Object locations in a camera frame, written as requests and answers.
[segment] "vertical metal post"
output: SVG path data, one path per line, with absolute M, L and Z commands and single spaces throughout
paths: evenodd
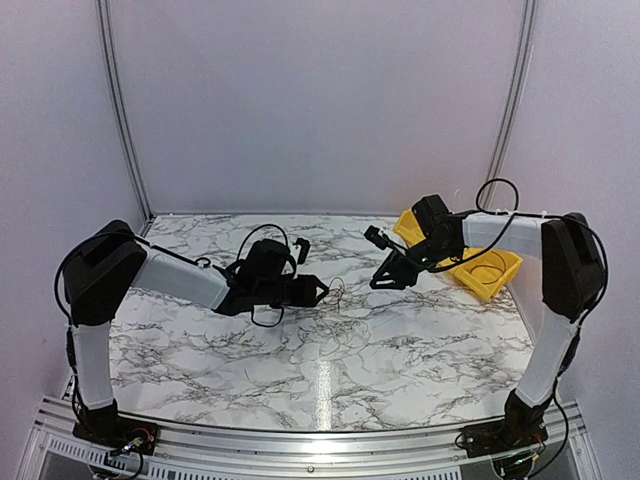
M 498 138 L 493 149 L 491 164 L 489 165 L 489 171 L 487 172 L 487 180 L 500 176 L 502 165 L 504 164 L 504 159 L 507 155 L 509 140 L 511 139 L 513 124 L 518 106 L 520 105 L 520 99 L 522 98 L 527 69 L 529 67 L 529 58 L 531 57 L 533 30 L 537 11 L 538 0 L 525 0 L 522 12 L 522 23 L 520 25 L 518 51 L 516 54 L 516 61 L 513 66 L 513 76 L 511 78 L 511 86 L 509 87 L 509 96 L 507 97 L 507 104 L 502 116 L 502 123 L 500 124 Z M 495 192 L 495 186 L 495 183 L 489 185 L 482 193 L 480 197 L 480 206 L 482 208 L 489 208 L 489 204 L 491 203 L 491 199 Z
M 116 125 L 118 127 L 118 134 L 122 143 L 122 151 L 124 153 L 127 170 L 129 171 L 129 176 L 131 178 L 131 184 L 133 185 L 133 191 L 136 196 L 138 208 L 142 213 L 145 223 L 148 223 L 153 218 L 153 212 L 149 205 L 147 191 L 142 180 L 138 156 L 133 143 L 133 137 L 131 136 L 129 122 L 127 121 L 127 113 L 124 98 L 122 96 L 120 78 L 118 76 L 118 64 L 116 61 L 113 30 L 111 27 L 109 0 L 95 1 L 96 8 L 98 10 L 98 27 L 100 30 L 102 55 L 105 61 L 109 93 L 115 114 Z

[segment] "yellow bin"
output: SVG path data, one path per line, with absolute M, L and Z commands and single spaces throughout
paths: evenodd
M 424 235 L 411 210 L 402 212 L 393 231 L 412 247 L 424 240 Z M 464 258 L 482 251 L 481 248 L 468 248 Z M 451 260 L 440 262 L 441 266 L 451 265 Z M 447 273 L 467 285 L 483 301 L 495 297 L 502 287 L 513 280 L 522 265 L 522 258 L 515 253 L 503 250 L 491 250 L 468 263 L 448 270 Z

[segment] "marble tabletop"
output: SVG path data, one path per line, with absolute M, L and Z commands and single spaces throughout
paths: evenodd
M 405 291 L 368 283 L 387 252 L 354 216 L 160 216 L 147 238 L 220 265 L 246 234 L 277 223 L 311 251 L 300 273 L 341 278 L 315 309 L 287 309 L 276 328 L 248 314 L 223 317 L 183 300 L 132 289 L 111 330 L 120 408 L 225 427 L 363 431 L 431 426 L 502 414 L 532 344 L 509 293 L 487 304 L 445 274 Z M 276 230 L 261 236 L 278 238 Z M 260 321 L 269 312 L 258 311 Z

